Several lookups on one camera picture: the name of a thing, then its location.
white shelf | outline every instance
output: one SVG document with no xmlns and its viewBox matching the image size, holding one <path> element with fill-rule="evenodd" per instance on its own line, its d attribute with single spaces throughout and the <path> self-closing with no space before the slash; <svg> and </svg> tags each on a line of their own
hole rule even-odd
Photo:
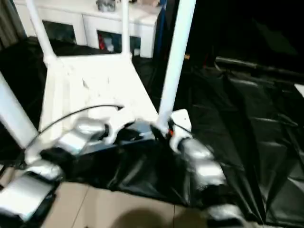
<svg viewBox="0 0 304 228">
<path fill-rule="evenodd" d="M 25 5 L 25 0 L 14 0 L 17 5 Z M 97 9 L 95 0 L 35 0 L 39 8 L 60 10 L 71 13 L 80 13 L 83 15 L 121 20 L 121 4 L 116 5 L 115 12 L 100 12 Z M 140 5 L 137 3 L 130 4 L 129 16 L 130 22 L 141 25 L 154 26 L 162 6 L 152 7 Z"/>
</svg>

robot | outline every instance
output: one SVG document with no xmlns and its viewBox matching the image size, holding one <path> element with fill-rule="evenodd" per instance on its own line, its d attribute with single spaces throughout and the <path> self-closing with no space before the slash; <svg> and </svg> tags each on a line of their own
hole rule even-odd
<svg viewBox="0 0 304 228">
<path fill-rule="evenodd" d="M 42 22 L 32 0 L 27 0 L 39 42 L 48 69 L 59 62 L 55 56 Z M 123 53 L 130 61 L 128 33 L 128 1 L 123 0 Z M 164 83 L 158 120 L 140 120 L 130 106 L 117 106 L 109 118 L 80 117 L 70 130 L 63 132 L 47 146 L 41 146 L 39 136 L 63 119 L 80 111 L 107 105 L 86 107 L 54 121 L 40 134 L 35 133 L 29 118 L 0 74 L 0 119 L 21 148 L 25 148 L 26 167 L 23 174 L 0 192 L 0 228 L 33 228 L 43 224 L 56 198 L 56 189 L 67 177 L 81 175 L 72 173 L 73 161 L 87 154 L 98 154 L 109 148 L 127 147 L 152 142 L 161 145 L 181 158 L 193 179 L 197 194 L 206 194 L 204 205 L 210 227 L 245 225 L 239 207 L 229 197 L 224 172 L 216 162 L 211 150 L 191 134 L 191 123 L 186 110 L 173 111 L 179 77 L 189 36 L 195 0 L 181 0 L 176 19 L 171 53 Z M 128 139 L 119 136 L 132 128 L 138 132 Z"/>
</svg>

tile floor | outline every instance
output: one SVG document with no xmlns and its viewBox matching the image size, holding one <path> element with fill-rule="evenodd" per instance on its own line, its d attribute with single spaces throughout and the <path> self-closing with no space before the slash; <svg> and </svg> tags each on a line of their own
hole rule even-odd
<svg viewBox="0 0 304 228">
<path fill-rule="evenodd" d="M 0 180 L 6 185 L 12 174 Z M 64 183 L 43 228 L 206 228 L 198 210 L 120 192 Z M 258 228 L 248 224 L 247 228 Z"/>
</svg>

cabinet door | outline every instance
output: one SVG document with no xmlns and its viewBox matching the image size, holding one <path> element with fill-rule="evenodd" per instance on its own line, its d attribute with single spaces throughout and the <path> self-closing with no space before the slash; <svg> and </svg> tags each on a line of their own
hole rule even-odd
<svg viewBox="0 0 304 228">
<path fill-rule="evenodd" d="M 122 22 L 116 19 L 98 18 L 93 16 L 83 16 L 85 24 L 85 33 L 87 38 L 87 44 L 93 48 L 99 48 L 98 35 L 102 35 L 102 32 L 107 34 L 121 34 Z M 139 23 L 129 23 L 129 31 L 132 37 L 140 39 L 140 45 L 137 45 L 135 41 L 135 48 L 140 47 L 140 56 L 151 58 L 154 51 L 155 40 L 155 28 L 156 26 L 147 26 Z"/>
<path fill-rule="evenodd" d="M 27 36 L 36 36 L 28 8 L 18 4 L 16 8 Z M 79 45 L 87 44 L 81 14 L 45 8 L 38 8 L 38 12 L 49 38 L 76 42 Z"/>
</svg>

silver metal part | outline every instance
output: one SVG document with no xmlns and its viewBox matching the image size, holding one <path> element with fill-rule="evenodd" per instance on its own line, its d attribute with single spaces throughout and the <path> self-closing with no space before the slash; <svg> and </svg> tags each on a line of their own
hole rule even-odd
<svg viewBox="0 0 304 228">
<path fill-rule="evenodd" d="M 58 139 L 56 147 L 60 147 L 72 155 L 78 155 L 90 141 L 90 138 L 89 135 L 72 129 Z"/>
<path fill-rule="evenodd" d="M 105 125 L 100 120 L 82 117 L 77 120 L 74 129 L 82 134 L 93 135 L 105 132 Z"/>
<path fill-rule="evenodd" d="M 183 158 L 188 170 L 195 174 L 197 183 L 202 187 L 225 184 L 226 177 L 211 151 L 196 139 L 182 141 Z"/>
<path fill-rule="evenodd" d="M 241 210 L 232 204 L 217 205 L 208 208 L 208 214 L 212 219 L 217 221 L 223 221 L 228 219 L 238 219 L 241 224 L 246 225 Z"/>
<path fill-rule="evenodd" d="M 31 164 L 26 171 L 31 171 L 50 181 L 58 181 L 63 177 L 62 169 L 49 161 L 38 160 Z"/>
<path fill-rule="evenodd" d="M 55 146 L 72 155 L 78 155 L 95 134 L 102 135 L 104 133 L 105 124 L 102 121 L 85 117 L 79 118 L 74 128 L 61 136 Z"/>
<path fill-rule="evenodd" d="M 26 222 L 52 189 L 52 185 L 23 174 L 0 193 L 0 212 L 19 215 Z"/>
</svg>

